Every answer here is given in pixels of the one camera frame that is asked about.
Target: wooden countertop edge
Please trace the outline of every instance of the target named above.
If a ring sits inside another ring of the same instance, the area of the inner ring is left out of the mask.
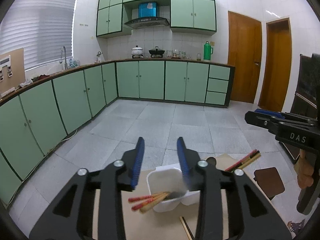
[[[197,61],[197,60],[192,60],[192,59],[178,59],[178,58],[128,58],[128,59],[119,59],[119,60],[107,60],[107,61],[102,61],[102,62],[98,62],[98,63],[91,63],[91,64],[87,64],[87,65],[82,65],[80,67],[76,67],[76,68],[71,68],[68,70],[64,70],[61,72],[57,72],[54,73],[52,75],[50,75],[49,77],[43,78],[41,80],[35,81],[29,85],[26,85],[23,88],[17,89],[14,92],[4,96],[3,98],[0,99],[0,106],[3,105],[4,103],[8,102],[10,99],[22,94],[23,92],[41,85],[42,83],[45,83],[47,81],[50,81],[52,79],[73,73],[73,72],[78,72],[87,68],[91,68],[91,67],[95,67],[95,66],[99,66],[99,65],[104,65],[104,64],[108,64],[108,63],[114,63],[114,62],[124,62],[124,61],[144,61],[144,60],[164,60],[164,61],[182,61],[182,62],[194,62],[194,63],[203,63],[203,64],[210,64],[210,65],[217,65],[217,66],[223,66],[223,67],[229,67],[229,68],[234,68],[234,66],[231,65],[227,65],[227,64],[222,64],[222,63],[217,63],[217,62],[211,62],[211,61]]]

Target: bundle of chopsticks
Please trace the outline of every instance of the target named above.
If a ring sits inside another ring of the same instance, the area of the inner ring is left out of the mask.
[[[244,169],[245,167],[247,167],[248,165],[250,165],[260,157],[261,157],[261,153],[257,149],[254,149],[252,152],[250,152],[244,158],[239,160],[237,163],[225,169],[225,171],[233,172],[236,169]]]
[[[167,196],[169,196],[170,192],[159,192],[152,195],[147,196],[140,196],[140,197],[131,197],[128,198],[129,203],[134,203],[137,201],[144,200],[143,202],[134,205],[131,210],[137,211],[139,210],[142,214],[149,211],[151,208],[153,208],[155,205],[159,204],[161,201],[163,201]]]

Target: tile floor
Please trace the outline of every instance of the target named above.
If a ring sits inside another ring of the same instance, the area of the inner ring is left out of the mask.
[[[300,222],[296,211],[299,188],[289,158],[274,136],[248,125],[244,114],[256,105],[231,101],[228,109],[147,101],[117,100],[64,142],[26,182],[13,202],[10,215],[28,236],[39,216],[65,183],[81,167],[103,169],[133,149],[139,136],[145,139],[142,170],[178,162],[176,141],[201,158],[228,153],[241,159],[252,149],[262,157],[245,170],[276,167],[285,192],[272,202],[284,221]]]

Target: blue box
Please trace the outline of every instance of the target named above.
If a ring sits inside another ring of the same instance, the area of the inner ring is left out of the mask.
[[[148,16],[159,16],[156,2],[145,2],[139,4],[139,18]]]

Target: window blind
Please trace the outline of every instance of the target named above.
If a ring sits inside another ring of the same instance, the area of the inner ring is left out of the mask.
[[[0,55],[24,48],[24,68],[72,57],[76,0],[15,0],[0,25]]]

